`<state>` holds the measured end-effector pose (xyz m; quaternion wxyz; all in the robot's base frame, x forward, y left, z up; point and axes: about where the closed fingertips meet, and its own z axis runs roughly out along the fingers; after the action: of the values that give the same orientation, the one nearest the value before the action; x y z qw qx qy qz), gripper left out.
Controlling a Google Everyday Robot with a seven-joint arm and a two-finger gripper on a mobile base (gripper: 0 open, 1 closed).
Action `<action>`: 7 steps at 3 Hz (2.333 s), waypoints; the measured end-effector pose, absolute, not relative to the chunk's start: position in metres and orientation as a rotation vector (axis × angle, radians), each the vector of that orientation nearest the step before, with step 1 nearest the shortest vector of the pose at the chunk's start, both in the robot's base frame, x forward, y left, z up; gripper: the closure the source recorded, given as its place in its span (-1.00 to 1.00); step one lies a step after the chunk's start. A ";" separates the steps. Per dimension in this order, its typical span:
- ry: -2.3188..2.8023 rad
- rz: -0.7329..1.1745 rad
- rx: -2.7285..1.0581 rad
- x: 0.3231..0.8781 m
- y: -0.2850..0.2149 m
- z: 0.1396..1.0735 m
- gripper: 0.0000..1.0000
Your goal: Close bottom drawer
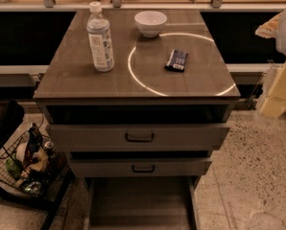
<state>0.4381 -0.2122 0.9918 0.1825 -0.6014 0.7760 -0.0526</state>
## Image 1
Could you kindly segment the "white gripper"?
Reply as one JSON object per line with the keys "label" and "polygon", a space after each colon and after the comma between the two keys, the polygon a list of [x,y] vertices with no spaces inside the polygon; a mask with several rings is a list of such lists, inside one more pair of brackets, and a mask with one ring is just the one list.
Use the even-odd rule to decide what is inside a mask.
{"label": "white gripper", "polygon": [[[286,8],[283,13],[278,13],[260,25],[255,34],[263,38],[275,38],[277,51],[286,56]],[[257,110],[261,116],[271,119],[278,118],[286,110],[286,63],[267,73]]]}

